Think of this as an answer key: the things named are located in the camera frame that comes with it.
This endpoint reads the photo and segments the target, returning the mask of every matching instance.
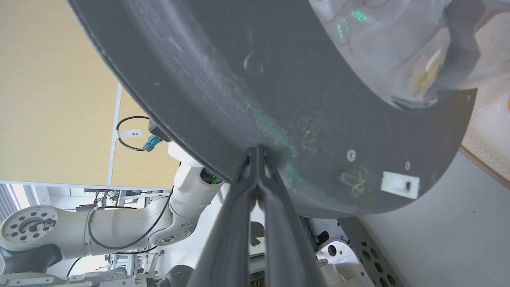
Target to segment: black cable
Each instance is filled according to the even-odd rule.
[[[128,209],[138,209],[138,208],[130,207],[130,206],[101,206],[101,207],[99,207],[97,210],[101,210],[101,209],[104,209],[104,208],[128,208]]]
[[[142,116],[142,115],[134,115],[134,116],[128,116],[127,118],[124,118],[122,119],[118,124],[117,124],[117,127],[115,128],[115,132],[117,132],[117,137],[118,137],[118,140],[119,142],[125,146],[126,148],[130,149],[130,150],[134,150],[134,151],[137,151],[137,152],[144,152],[145,150],[144,149],[139,149],[139,148],[134,148],[128,144],[126,144],[121,138],[120,136],[118,136],[118,131],[119,131],[119,127],[122,123],[124,123],[125,121],[129,120],[129,119],[133,119],[133,118],[144,118],[144,119],[149,119],[149,117],[147,116]]]
[[[71,265],[71,267],[69,267],[69,271],[67,271],[67,275],[65,277],[69,277],[69,274],[71,274],[71,270],[72,268],[74,267],[74,265],[76,264],[76,262],[78,262],[78,260],[82,259],[83,257],[80,257],[78,259],[76,259],[73,264]]]
[[[141,253],[145,253],[145,252],[149,252],[151,250],[154,250],[156,249],[158,246],[154,246],[152,248],[149,248],[147,250],[142,250],[142,251],[136,251],[136,252],[115,252],[115,254],[125,254],[125,255],[129,255],[129,254],[141,254]]]
[[[90,216],[89,216],[89,220],[88,220],[88,229],[89,229],[89,236],[90,236],[90,239],[92,239],[92,241],[94,241],[94,243],[96,243],[97,245],[103,247],[103,248],[106,248],[106,249],[113,249],[113,250],[119,250],[119,249],[125,249],[129,246],[132,246],[134,244],[136,244],[137,242],[139,242],[140,240],[142,240],[144,237],[147,236],[147,234],[149,234],[153,229],[154,227],[156,226],[156,224],[159,222],[159,220],[161,219],[161,217],[163,216],[163,213],[165,213],[165,210],[166,210],[166,207],[168,206],[168,202],[170,201],[170,196],[172,196],[172,193],[173,193],[173,187],[172,187],[172,190],[170,192],[170,194],[168,195],[168,198],[166,200],[166,203],[165,203],[165,206],[163,207],[163,210],[161,210],[161,213],[160,215],[158,216],[158,219],[156,219],[156,221],[153,223],[153,225],[149,228],[149,230],[147,230],[142,236],[140,236],[140,238],[138,238],[137,240],[135,240],[134,242],[132,243],[129,243],[129,244],[126,244],[124,246],[118,246],[118,247],[112,247],[112,246],[108,246],[108,245],[104,245],[103,243],[97,241],[97,239],[94,237],[94,235],[92,235],[92,230],[90,229],[90,223],[92,222],[92,212],[95,212],[95,210],[92,210],[90,211]]]

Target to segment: gray wall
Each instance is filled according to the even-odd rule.
[[[362,217],[405,286],[510,286],[510,190],[457,154],[423,198]]]

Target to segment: dark gray curved plastic part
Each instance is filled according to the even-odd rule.
[[[25,272],[46,273],[48,267],[62,260],[60,249],[54,244],[23,252],[9,251],[0,247],[0,255],[5,263],[2,275]]]
[[[176,265],[158,282],[158,287],[186,287],[193,271],[187,265]]]
[[[249,214],[257,200],[266,214],[266,286],[325,286],[274,159],[258,146],[243,157],[188,287],[248,286]]]
[[[473,110],[476,89],[438,91],[443,101],[421,111],[388,105],[342,58],[308,0],[69,3],[162,132],[228,182],[247,148],[270,147],[306,216],[412,203],[381,191],[383,172],[419,177],[423,196],[450,165]]]

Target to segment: machinery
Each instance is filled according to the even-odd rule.
[[[146,208],[70,212],[40,205],[12,214],[0,227],[3,274],[44,273],[61,260],[187,238],[223,183],[177,145],[170,143],[169,153],[182,163],[172,196],[157,198]]]
[[[217,194],[235,194],[236,187],[239,188],[238,185],[234,184],[234,190],[228,190],[228,184],[224,185],[221,180],[209,174],[203,166],[174,142],[168,144],[168,153],[181,162],[175,175],[173,192],[171,196],[161,196],[152,200],[143,209],[119,206],[117,209],[70,212],[52,206],[37,205],[9,216],[0,225],[2,231],[0,254],[5,261],[5,268],[2,276],[0,276],[0,286],[29,287],[71,284],[75,287],[99,285],[119,287],[121,285],[140,285],[140,287],[144,287],[155,285],[158,281],[154,272],[129,276],[124,268],[73,275],[68,278],[58,278],[45,272],[49,266],[66,259],[133,250],[143,248],[148,244],[164,246],[184,240],[195,230],[200,214]],[[235,210],[236,208],[232,208],[232,204],[238,200],[239,197],[227,197],[224,202],[227,208],[223,209]],[[249,204],[245,208],[239,207],[244,209],[244,214],[247,215],[253,205]],[[278,209],[271,207],[270,210],[276,211]],[[293,215],[290,217],[297,218],[295,213],[286,215]],[[248,251],[245,248],[248,247],[248,240],[239,239],[240,233],[247,235],[248,223],[241,224],[242,219],[245,219],[246,216],[235,217],[229,212],[223,211],[220,217],[222,218],[217,221],[215,226],[216,231],[213,231],[212,234],[222,233],[218,229],[231,230],[232,234],[228,236],[229,239],[226,242],[231,245],[230,248],[243,248]],[[224,224],[228,224],[232,219],[240,225],[236,225],[236,228],[225,227]],[[293,228],[301,229],[299,225],[296,226],[296,223],[297,221],[294,221],[291,224]],[[269,229],[283,227],[271,223],[268,225],[268,222],[265,225]],[[345,242],[329,242],[325,245],[322,248],[323,250],[317,252],[319,263],[316,265],[316,259],[311,257],[311,245],[309,242],[303,241],[305,239],[304,233],[298,232],[297,235],[295,238],[300,240],[294,244],[295,248],[299,246],[300,253],[305,252],[305,254],[310,255],[310,258],[305,262],[310,266],[320,267],[329,285],[341,286],[340,283],[346,281],[347,278],[350,280],[351,286],[373,286],[356,255]],[[213,235],[211,237],[213,238],[212,242],[218,242],[214,238],[221,238],[221,236]],[[274,237],[263,238],[275,240]],[[258,242],[257,245],[250,245],[246,256],[253,257],[263,254],[266,251],[265,239],[262,243]],[[286,244],[289,244],[292,240],[279,236],[279,241],[285,241]],[[332,248],[338,248],[339,252],[333,252]],[[237,256],[238,254],[242,255],[242,253],[238,250],[238,253],[205,252],[204,254]],[[249,269],[254,272],[264,271],[264,266],[267,264],[266,260],[269,259],[270,257],[267,256],[266,258],[257,257]],[[203,270],[200,266],[206,262],[207,259],[201,259],[197,266],[178,265],[169,274],[174,274],[176,270],[184,270],[178,273],[183,272],[183,275],[187,274],[187,277],[185,276],[185,279],[175,279],[175,275],[172,278],[165,277],[161,284],[171,284],[175,280],[184,280],[184,284],[186,284],[194,268]]]
[[[71,283],[52,281],[45,269],[183,240],[222,182],[228,196],[195,270],[171,272],[192,273],[189,281],[162,284],[246,285],[257,203],[266,216],[268,286],[377,284],[341,242],[314,253],[297,213],[348,218],[419,199],[456,154],[477,83],[510,70],[490,57],[503,48],[477,38],[510,11],[507,0],[69,3],[161,132],[138,150],[168,137],[182,165],[173,194],[141,210],[38,206],[10,216],[1,226],[4,273],[21,273],[0,277],[6,286]],[[369,250],[365,260],[379,258]],[[342,273],[342,262],[353,268]],[[122,270],[85,277],[78,284],[147,283]],[[378,282],[396,280],[385,274]]]

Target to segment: reflective surface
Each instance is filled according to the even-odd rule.
[[[381,99],[425,108],[438,91],[510,74],[508,0],[310,0],[338,51]]]

